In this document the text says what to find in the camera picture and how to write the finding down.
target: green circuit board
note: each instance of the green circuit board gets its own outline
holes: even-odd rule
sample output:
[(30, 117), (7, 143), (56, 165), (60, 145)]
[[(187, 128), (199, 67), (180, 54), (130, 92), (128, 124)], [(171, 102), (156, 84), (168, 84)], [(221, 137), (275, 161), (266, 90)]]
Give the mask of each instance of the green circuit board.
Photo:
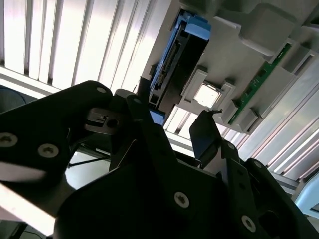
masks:
[(248, 104), (248, 102), (251, 100), (254, 94), (258, 91), (261, 85), (266, 81), (266, 79), (269, 77), (269, 75), (272, 73), (272, 71), (275, 69), (275, 67), (282, 60), (282, 58), (290, 48), (291, 44), (287, 43), (272, 64), (265, 62), (262, 65), (257, 74), (248, 84), (243, 94), (239, 97), (239, 99), (235, 100), (235, 105), (238, 107), (238, 110), (228, 122), (229, 124), (234, 123), (236, 118), (239, 116), (239, 114), (242, 112), (242, 110), (245, 108), (245, 106)]

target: blue plastic tab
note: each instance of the blue plastic tab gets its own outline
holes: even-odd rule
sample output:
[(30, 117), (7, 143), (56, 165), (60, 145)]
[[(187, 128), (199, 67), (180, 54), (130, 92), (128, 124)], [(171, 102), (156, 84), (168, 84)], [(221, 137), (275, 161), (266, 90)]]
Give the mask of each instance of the blue plastic tab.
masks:
[(152, 116), (152, 119), (153, 119), (153, 122), (154, 123), (157, 123), (161, 126), (164, 125), (164, 119), (165, 119), (165, 115), (162, 114), (162, 113), (159, 113), (157, 111), (154, 111), (154, 110), (150, 110), (150, 113), (151, 113), (151, 116)]
[(182, 22), (186, 23), (185, 32), (194, 35), (196, 37), (199, 37), (201, 39), (204, 39), (206, 41), (210, 38), (210, 32), (211, 32), (211, 25), (208, 23), (208, 21), (198, 15), (192, 15), (188, 12), (184, 12), (183, 14), (180, 14), (178, 16), (176, 25), (172, 31), (172, 34), (170, 36), (170, 39), (168, 41), (167, 47), (156, 67), (155, 74), (152, 77), (151, 82), (151, 91), (154, 89), (154, 86), (158, 80), (161, 68), (164, 64), (164, 61), (171, 49), (172, 44), (175, 41), (176, 35), (178, 33), (178, 30), (180, 28), (180, 25)]
[(208, 41), (210, 38), (211, 25), (200, 16), (188, 17), (185, 31)]
[(319, 219), (319, 212), (312, 209), (319, 203), (319, 173), (312, 177), (295, 199), (295, 204), (303, 214)]

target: screw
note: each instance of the screw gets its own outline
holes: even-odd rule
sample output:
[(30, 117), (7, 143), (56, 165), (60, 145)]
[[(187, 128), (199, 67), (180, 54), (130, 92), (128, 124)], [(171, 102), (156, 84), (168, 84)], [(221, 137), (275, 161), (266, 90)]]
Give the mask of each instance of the screw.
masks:
[(96, 88), (99, 92), (101, 92), (101, 93), (105, 93), (106, 92), (106, 90), (105, 89), (103, 89), (102, 87), (98, 87), (98, 88)]
[(260, 162), (258, 162), (258, 161), (255, 161), (255, 165), (256, 165), (257, 167), (259, 167), (259, 168), (262, 168)]
[(256, 231), (256, 225), (254, 224), (253, 220), (250, 219), (249, 216), (243, 215), (241, 217), (241, 222), (252, 233), (254, 233)]
[(189, 199), (188, 197), (182, 192), (176, 192), (174, 194), (175, 202), (182, 208), (189, 207)]
[(7, 148), (15, 146), (18, 138), (12, 133), (0, 133), (0, 147)]
[(235, 146), (231, 144), (230, 142), (228, 142), (228, 147), (230, 147), (231, 149), (235, 149)]
[(134, 98), (134, 101), (135, 101), (136, 103), (138, 103), (138, 104), (142, 103), (142, 102), (140, 101), (140, 99), (138, 99), (138, 98)]
[(38, 148), (38, 153), (44, 158), (54, 158), (59, 154), (59, 149), (53, 144), (45, 143)]

